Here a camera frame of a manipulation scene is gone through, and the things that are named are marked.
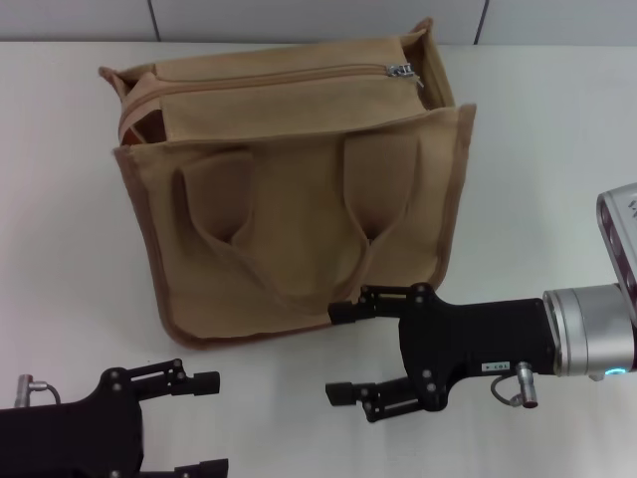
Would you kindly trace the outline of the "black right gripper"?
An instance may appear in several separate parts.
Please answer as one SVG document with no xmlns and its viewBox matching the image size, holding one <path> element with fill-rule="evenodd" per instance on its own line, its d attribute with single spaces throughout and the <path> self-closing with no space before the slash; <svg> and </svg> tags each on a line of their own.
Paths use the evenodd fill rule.
<svg viewBox="0 0 637 478">
<path fill-rule="evenodd" d="M 368 422 L 416 411 L 441 411 L 459 381 L 510 372 L 524 362 L 552 374 L 555 344 L 539 298 L 452 305 L 422 283 L 409 287 L 364 285 L 356 301 L 330 303 L 333 325 L 399 318 L 399 345 L 408 377 L 380 383 L 333 382 L 332 406 L 361 404 Z"/>
</svg>

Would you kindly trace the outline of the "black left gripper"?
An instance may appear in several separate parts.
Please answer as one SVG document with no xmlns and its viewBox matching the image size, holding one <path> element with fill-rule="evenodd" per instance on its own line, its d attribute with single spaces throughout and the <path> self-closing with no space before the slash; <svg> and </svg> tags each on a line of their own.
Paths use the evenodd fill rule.
<svg viewBox="0 0 637 478">
<path fill-rule="evenodd" d="M 3 477 L 134 477 L 143 460 L 139 399 L 211 395 L 220 373 L 188 376 L 174 358 L 142 367 L 103 372 L 87 397 L 60 404 L 1 411 Z M 227 478 L 227 458 L 142 471 L 141 478 Z"/>
</svg>

